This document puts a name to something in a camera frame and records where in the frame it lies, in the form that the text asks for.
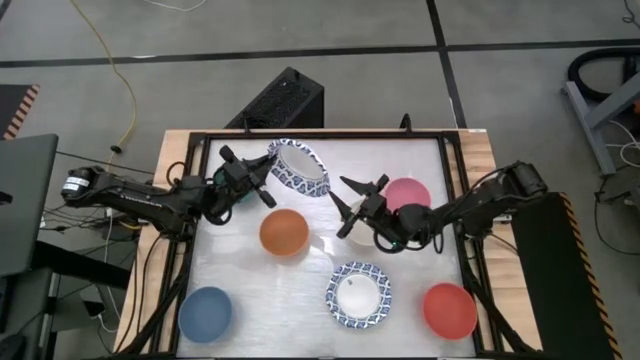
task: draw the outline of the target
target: black stand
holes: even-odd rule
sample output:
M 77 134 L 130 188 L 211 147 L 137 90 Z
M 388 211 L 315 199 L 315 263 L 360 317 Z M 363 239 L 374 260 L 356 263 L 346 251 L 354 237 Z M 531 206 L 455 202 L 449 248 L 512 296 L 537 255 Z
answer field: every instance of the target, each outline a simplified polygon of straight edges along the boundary
M 127 270 L 42 241 L 36 242 L 31 266 L 33 269 L 50 268 L 60 275 L 69 275 L 119 289 L 126 289 L 129 284 L 130 273 Z

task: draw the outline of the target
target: blue bowl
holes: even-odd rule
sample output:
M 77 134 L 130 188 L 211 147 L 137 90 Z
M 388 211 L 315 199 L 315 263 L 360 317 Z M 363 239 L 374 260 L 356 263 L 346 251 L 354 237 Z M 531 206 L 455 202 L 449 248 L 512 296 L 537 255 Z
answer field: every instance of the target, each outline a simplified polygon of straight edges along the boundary
M 180 331 L 195 343 L 220 338 L 231 324 L 231 299 L 217 287 L 203 287 L 189 295 L 178 315 Z

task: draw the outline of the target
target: pink bowl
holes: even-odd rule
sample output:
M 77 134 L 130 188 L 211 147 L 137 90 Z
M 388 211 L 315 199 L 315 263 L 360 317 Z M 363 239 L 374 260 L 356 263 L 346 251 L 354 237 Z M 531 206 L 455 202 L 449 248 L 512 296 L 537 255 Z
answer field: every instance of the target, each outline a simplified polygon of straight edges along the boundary
M 385 190 L 387 208 L 391 211 L 408 204 L 431 206 L 429 190 L 418 180 L 400 178 L 393 180 Z

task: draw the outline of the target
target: black box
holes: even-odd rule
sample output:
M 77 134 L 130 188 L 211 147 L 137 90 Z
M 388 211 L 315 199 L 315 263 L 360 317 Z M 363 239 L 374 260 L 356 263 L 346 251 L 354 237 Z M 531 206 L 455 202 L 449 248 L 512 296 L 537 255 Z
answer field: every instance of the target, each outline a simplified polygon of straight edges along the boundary
M 324 128 L 324 86 L 287 67 L 225 129 Z

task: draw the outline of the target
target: yellow cable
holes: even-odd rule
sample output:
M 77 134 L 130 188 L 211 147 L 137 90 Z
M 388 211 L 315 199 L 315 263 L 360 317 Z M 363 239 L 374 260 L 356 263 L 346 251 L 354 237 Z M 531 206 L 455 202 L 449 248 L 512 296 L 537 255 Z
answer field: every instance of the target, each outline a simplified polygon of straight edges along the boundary
M 125 132 L 124 135 L 122 135 L 122 137 L 120 138 L 120 141 L 118 141 L 117 146 L 121 147 L 122 144 L 131 135 L 131 131 L 133 130 L 133 127 L 136 125 L 136 122 L 138 122 L 138 102 L 136 101 L 136 96 L 133 94 L 133 89 L 131 89 L 131 85 L 129 84 L 127 79 L 125 79 L 124 76 L 122 76 L 122 74 L 120 74 L 120 72 L 116 68 L 116 64 L 113 62 L 113 57 L 111 56 L 109 47 L 107 47 L 107 44 L 102 39 L 102 36 L 100 36 L 100 34 L 98 33 L 98 30 L 96 30 L 95 26 L 93 26 L 89 18 L 87 18 L 87 16 L 82 12 L 82 10 L 80 10 L 80 7 L 78 6 L 78 4 L 76 4 L 75 0 L 69 0 L 69 1 L 71 2 L 71 5 L 73 5 L 73 7 L 76 8 L 76 11 L 78 11 L 78 14 L 82 16 L 82 18 L 87 23 L 87 25 L 89 25 L 93 33 L 96 34 L 96 37 L 98 38 L 98 40 L 100 40 L 100 44 L 102 44 L 102 48 L 104 49 L 104 52 L 107 53 L 107 58 L 109 58 L 109 64 L 111 64 L 111 68 L 113 68 L 113 72 L 116 75 L 118 75 L 118 77 L 122 80 L 122 82 L 127 86 L 127 89 L 129 90 L 129 94 L 131 95 L 131 100 L 133 102 L 133 114 L 131 117 L 131 124 L 129 125 L 129 129 L 127 129 L 127 132 Z M 115 152 L 112 150 L 111 156 L 109 156 L 109 160 L 107 161 L 108 163 L 107 171 L 109 171 L 110 164 L 113 161 L 114 155 L 115 155 Z
M 122 221 L 122 220 L 120 220 L 120 221 L 118 221 L 118 222 L 120 223 L 120 225 L 122 225 L 122 226 L 126 227 L 126 228 L 127 228 L 127 229 L 129 229 L 129 230 L 133 230 L 133 231 L 135 231 L 135 230 L 140 230 L 140 229 L 142 229 L 142 226 L 139 226 L 139 225 L 138 225 L 138 226 L 129 225 L 129 224 L 127 224 L 126 222 L 124 222 L 124 221 Z

